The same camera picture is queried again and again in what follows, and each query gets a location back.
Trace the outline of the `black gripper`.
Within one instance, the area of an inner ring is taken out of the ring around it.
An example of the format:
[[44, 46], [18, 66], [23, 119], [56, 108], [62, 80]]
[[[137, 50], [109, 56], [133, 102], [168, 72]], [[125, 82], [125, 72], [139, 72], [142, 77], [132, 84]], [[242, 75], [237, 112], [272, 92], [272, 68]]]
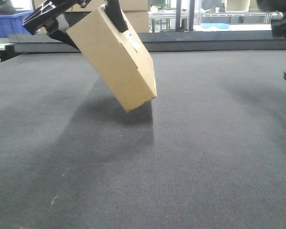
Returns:
[[[79, 50], [66, 32], [69, 23], [63, 13], [76, 4], [81, 8], [85, 8], [90, 2], [90, 0], [46, 0], [24, 19], [23, 27], [32, 35], [41, 27], [44, 27], [50, 38]], [[118, 0], [107, 0], [105, 13], [120, 33], [128, 30]]]

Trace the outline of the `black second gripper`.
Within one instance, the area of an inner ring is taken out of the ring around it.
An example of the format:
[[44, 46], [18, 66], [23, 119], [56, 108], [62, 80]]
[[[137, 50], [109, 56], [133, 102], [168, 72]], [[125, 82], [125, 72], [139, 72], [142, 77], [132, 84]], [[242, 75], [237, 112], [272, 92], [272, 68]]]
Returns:
[[286, 39], [286, 0], [257, 0], [259, 9], [267, 12], [279, 12], [282, 16], [271, 19], [272, 35]]

